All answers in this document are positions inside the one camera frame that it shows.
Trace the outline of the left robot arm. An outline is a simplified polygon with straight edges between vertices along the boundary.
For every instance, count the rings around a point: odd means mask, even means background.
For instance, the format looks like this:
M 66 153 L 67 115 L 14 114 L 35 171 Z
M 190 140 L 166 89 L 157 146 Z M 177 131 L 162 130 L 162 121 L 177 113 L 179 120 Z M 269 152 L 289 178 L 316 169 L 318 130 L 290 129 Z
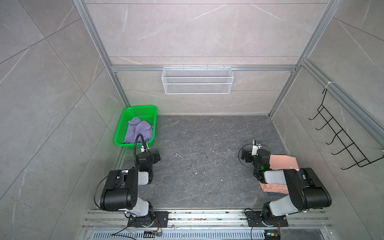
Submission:
M 150 227 L 157 221 L 153 205 L 138 196 L 138 186 L 152 182 L 153 164 L 159 162 L 161 156 L 155 150 L 141 152 L 135 157 L 135 167 L 109 172 L 97 206 L 107 212 L 123 211 L 143 227 Z

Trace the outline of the pink graphic t-shirt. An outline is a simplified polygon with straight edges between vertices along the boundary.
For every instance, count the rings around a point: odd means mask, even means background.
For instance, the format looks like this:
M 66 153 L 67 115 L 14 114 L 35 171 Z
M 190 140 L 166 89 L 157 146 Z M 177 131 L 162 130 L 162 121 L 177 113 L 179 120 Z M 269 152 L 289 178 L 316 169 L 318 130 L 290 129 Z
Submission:
M 298 169 L 297 159 L 287 155 L 271 155 L 270 167 L 272 170 Z M 260 183 L 263 192 L 288 194 L 286 185 Z

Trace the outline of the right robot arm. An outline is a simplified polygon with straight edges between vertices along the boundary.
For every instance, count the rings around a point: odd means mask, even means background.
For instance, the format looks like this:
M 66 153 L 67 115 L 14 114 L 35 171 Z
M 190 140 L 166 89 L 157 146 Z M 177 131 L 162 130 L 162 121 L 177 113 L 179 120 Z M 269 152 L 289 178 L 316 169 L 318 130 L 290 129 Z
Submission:
M 286 217 L 311 209 L 330 207 L 332 198 L 311 168 L 299 168 L 295 157 L 273 155 L 261 146 L 238 153 L 242 165 L 252 164 L 253 175 L 264 192 L 285 194 L 264 203 L 259 211 L 245 209 L 250 227 L 286 227 Z

